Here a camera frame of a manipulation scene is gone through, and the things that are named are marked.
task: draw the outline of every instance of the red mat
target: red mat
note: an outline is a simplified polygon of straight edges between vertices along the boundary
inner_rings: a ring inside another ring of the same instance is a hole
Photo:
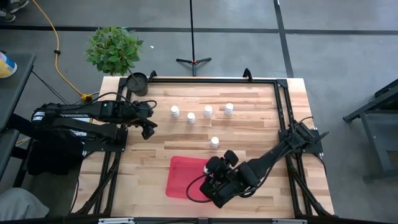
[[[175,198],[188,199],[185,191],[197,177],[203,175],[203,169],[208,159],[197,159],[182,156],[173,156],[170,161],[169,178],[167,179],[166,195]],[[189,190],[189,196],[195,200],[206,200],[199,187],[205,177],[196,181]]]

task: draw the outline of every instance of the gray floor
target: gray floor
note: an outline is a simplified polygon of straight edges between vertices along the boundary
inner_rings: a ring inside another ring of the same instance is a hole
[[[183,0],[41,0],[39,4],[56,25],[189,27],[189,4]],[[398,29],[398,2],[393,0],[280,0],[287,29]],[[277,28],[272,0],[212,1],[193,3],[197,27]],[[17,14],[16,24],[46,25],[31,4]],[[60,69],[78,89],[98,91],[103,74],[85,62],[83,55],[92,32],[59,32]],[[189,33],[136,33],[144,40],[137,71],[159,75],[190,76],[190,69],[175,58],[190,59]],[[0,49],[37,55],[34,70],[68,101],[78,95],[56,73],[53,63],[55,37],[49,31],[0,30]],[[213,60],[198,69],[199,76],[240,77],[248,67],[255,77],[286,77],[278,34],[195,34],[197,58]],[[345,218],[397,222],[398,181],[365,184],[362,176],[378,171],[375,153],[358,121],[347,125],[341,119],[368,102],[371,95],[398,76],[396,35],[288,35],[290,58],[297,78],[304,78],[308,97],[321,131],[328,183],[337,215]],[[17,113],[30,117],[43,103],[59,102],[41,82],[31,76],[17,106]],[[12,160],[0,191],[8,188],[18,162]],[[77,170],[65,178],[41,175],[25,182],[51,209],[65,214],[72,201]],[[53,187],[44,192],[43,185]]]

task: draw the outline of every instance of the plant pot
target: plant pot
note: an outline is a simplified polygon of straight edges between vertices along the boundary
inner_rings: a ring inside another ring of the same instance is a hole
[[[147,76],[141,72],[134,72],[129,75],[126,80],[127,89],[132,91],[137,96],[145,96],[148,93],[148,79]]]

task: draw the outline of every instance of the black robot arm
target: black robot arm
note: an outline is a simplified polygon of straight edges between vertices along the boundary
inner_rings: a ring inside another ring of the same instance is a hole
[[[238,163],[233,151],[224,157],[213,156],[206,163],[208,174],[200,191],[221,208],[235,196],[250,197],[265,182],[274,164],[294,149],[305,149],[320,141],[327,133],[314,136],[303,123],[295,121],[284,140],[257,159]]]
[[[37,108],[32,122],[38,128],[67,128],[83,131],[105,139],[117,139],[118,128],[115,124],[141,126],[142,137],[149,139],[157,124],[149,121],[153,110],[148,102],[128,102],[105,100],[86,105],[60,105],[49,103]],[[104,123],[91,124],[72,118],[93,118]]]

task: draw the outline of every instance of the stand pole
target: stand pole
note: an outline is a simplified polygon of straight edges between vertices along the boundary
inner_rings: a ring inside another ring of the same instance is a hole
[[[211,58],[204,58],[204,59],[200,59],[200,60],[197,60],[197,61],[195,60],[195,41],[193,39],[192,0],[189,0],[189,7],[190,7],[190,15],[191,15],[192,61],[185,60],[185,59],[180,59],[180,58],[177,58],[176,61],[190,64],[192,66],[192,76],[195,77],[197,75],[197,65],[200,62],[209,62],[209,61],[211,61]]]

